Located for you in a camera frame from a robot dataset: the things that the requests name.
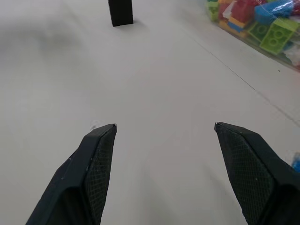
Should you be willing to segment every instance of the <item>red lego brick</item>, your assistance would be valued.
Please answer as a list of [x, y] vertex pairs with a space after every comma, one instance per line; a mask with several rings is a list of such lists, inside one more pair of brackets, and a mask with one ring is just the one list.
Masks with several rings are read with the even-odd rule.
[[245, 0], [248, 5], [259, 6], [267, 3], [267, 0]]
[[224, 13], [224, 11], [225, 11], [225, 9], [227, 9], [227, 7], [230, 5], [230, 3], [221, 3], [220, 4], [220, 7], [219, 7], [219, 20], [223, 20], [223, 19], [225, 19], [224, 17], [223, 17], [223, 13]]
[[255, 5], [252, 2], [253, 0], [238, 0], [231, 10], [231, 16], [242, 23], [253, 19]]
[[300, 15], [300, 0], [293, 0], [294, 9], [292, 15]]

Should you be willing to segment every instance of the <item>pile of lego bricks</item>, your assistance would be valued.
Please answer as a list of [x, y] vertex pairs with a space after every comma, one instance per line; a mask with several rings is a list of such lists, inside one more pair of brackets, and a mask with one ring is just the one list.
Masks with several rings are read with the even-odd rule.
[[219, 26], [300, 69], [300, 0], [207, 0]]

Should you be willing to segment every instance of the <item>blue toy piece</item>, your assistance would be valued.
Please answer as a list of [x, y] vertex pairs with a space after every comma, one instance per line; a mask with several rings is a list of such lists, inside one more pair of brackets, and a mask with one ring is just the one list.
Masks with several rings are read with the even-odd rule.
[[271, 25], [278, 17], [289, 17], [293, 8], [293, 0], [268, 2], [255, 7], [255, 19], [261, 24]]
[[284, 48], [283, 48], [282, 51], [287, 51], [287, 50], [291, 49], [293, 46], [294, 46], [294, 43], [291, 42], [291, 41], [288, 41], [288, 42], [285, 44], [285, 46], [284, 46]]
[[300, 172], [300, 156], [299, 156], [299, 153], [297, 153], [294, 157], [294, 161], [292, 163], [292, 168], [294, 168], [295, 171]]
[[231, 29], [235, 29], [237, 32], [241, 32], [243, 30], [243, 28], [239, 27], [238, 25], [235, 25], [232, 22], [227, 22], [228, 27], [230, 27]]

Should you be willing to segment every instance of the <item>black block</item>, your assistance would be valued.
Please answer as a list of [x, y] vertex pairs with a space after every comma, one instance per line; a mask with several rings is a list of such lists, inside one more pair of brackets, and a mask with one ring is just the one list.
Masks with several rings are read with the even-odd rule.
[[133, 24], [131, 0], [108, 0], [108, 4], [114, 27]]

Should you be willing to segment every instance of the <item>lego brick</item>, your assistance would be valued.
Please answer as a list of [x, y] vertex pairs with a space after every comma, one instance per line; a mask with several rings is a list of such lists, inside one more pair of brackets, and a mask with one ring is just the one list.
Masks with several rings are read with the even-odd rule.
[[234, 23], [232, 22], [227, 22], [227, 25], [231, 28], [231, 29], [235, 29], [237, 32], [241, 32], [243, 29], [237, 25], [235, 25]]
[[259, 22], [255, 22], [248, 30], [248, 33], [254, 37], [257, 41], [261, 42], [266, 36], [270, 26], [260, 24]]
[[230, 3], [232, 3], [233, 2], [233, 0], [218, 0], [218, 3], [224, 3], [224, 4], [230, 4]]
[[254, 18], [254, 5], [249, 5], [247, 1], [238, 0], [232, 10], [231, 17], [241, 23], [246, 23]]
[[255, 20], [271, 25], [278, 17], [289, 17], [293, 12], [293, 1], [277, 0], [255, 7]]
[[292, 168], [294, 168], [295, 171], [300, 172], [300, 154], [296, 153], [294, 156], [294, 160], [292, 162]]
[[292, 15], [300, 15], [300, 0], [293, 0], [293, 3]]
[[293, 46], [294, 46], [294, 43], [291, 42], [291, 41], [288, 41], [288, 42], [285, 44], [285, 46], [284, 46], [284, 48], [283, 48], [283, 51], [287, 51], [288, 49], [292, 48]]
[[240, 38], [245, 38], [245, 37], [247, 37], [247, 35], [248, 35], [248, 33], [245, 32], [244, 30], [241, 31], [241, 32], [237, 32], [236, 30], [230, 28], [230, 27], [228, 26], [228, 24], [227, 24], [227, 21], [225, 21], [225, 20], [221, 20], [221, 21], [219, 22], [219, 26], [220, 26], [222, 29], [224, 29], [224, 30], [226, 30], [226, 31], [228, 31], [228, 32], [230, 32], [230, 33], [232, 33], [232, 34], [234, 34], [234, 35], [240, 37]]
[[298, 27], [299, 24], [295, 21], [286, 18], [276, 19], [263, 38], [260, 47], [274, 55], [279, 54]]
[[254, 45], [254, 46], [259, 46], [261, 44], [260, 41], [258, 41], [257, 39], [255, 39], [253, 36], [249, 35], [247, 37], [247, 43], [250, 43], [251, 45]]
[[234, 6], [236, 1], [233, 1], [232, 3], [230, 3], [230, 5], [225, 9], [225, 11], [223, 12], [223, 18], [229, 19], [230, 15], [231, 15], [231, 10]]
[[252, 5], [252, 6], [259, 6], [267, 3], [267, 0], [244, 0], [244, 1], [246, 1], [248, 5]]
[[231, 22], [231, 23], [233, 23], [233, 24], [235, 24], [235, 25], [237, 25], [240, 28], [245, 28], [249, 24], [249, 22], [250, 22], [250, 21], [240, 22], [237, 19], [233, 18], [232, 16], [229, 17], [228, 21]]
[[218, 20], [219, 5], [220, 4], [218, 2], [215, 2], [215, 1], [208, 1], [206, 3], [206, 7], [208, 9], [210, 19], [212, 21], [217, 21]]
[[223, 17], [223, 13], [224, 11], [228, 8], [228, 6], [230, 6], [229, 3], [220, 3], [220, 7], [219, 7], [219, 20], [223, 20], [224, 17]]

